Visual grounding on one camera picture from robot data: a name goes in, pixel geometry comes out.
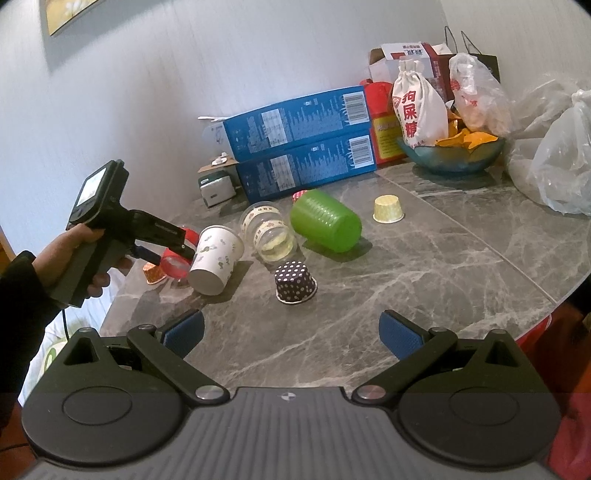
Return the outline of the dark sleeved left forearm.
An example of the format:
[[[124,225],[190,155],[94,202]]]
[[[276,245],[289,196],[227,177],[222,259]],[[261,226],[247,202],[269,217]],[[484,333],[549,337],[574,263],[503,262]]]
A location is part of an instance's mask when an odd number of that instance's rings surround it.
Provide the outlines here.
[[[1,275],[1,429],[10,421],[45,328],[58,314],[34,260],[31,252],[23,251]]]

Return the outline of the person's left hand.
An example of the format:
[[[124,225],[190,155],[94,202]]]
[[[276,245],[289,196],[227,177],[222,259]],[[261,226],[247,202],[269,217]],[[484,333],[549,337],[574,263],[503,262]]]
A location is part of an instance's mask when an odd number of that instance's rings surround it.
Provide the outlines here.
[[[95,243],[103,234],[103,229],[93,230],[84,224],[78,224],[57,236],[32,263],[43,287],[50,289],[58,282],[78,247]],[[132,265],[132,260],[124,256],[114,264],[114,268],[127,275]],[[108,273],[96,274],[87,287],[86,298],[100,297],[103,289],[109,285]]]

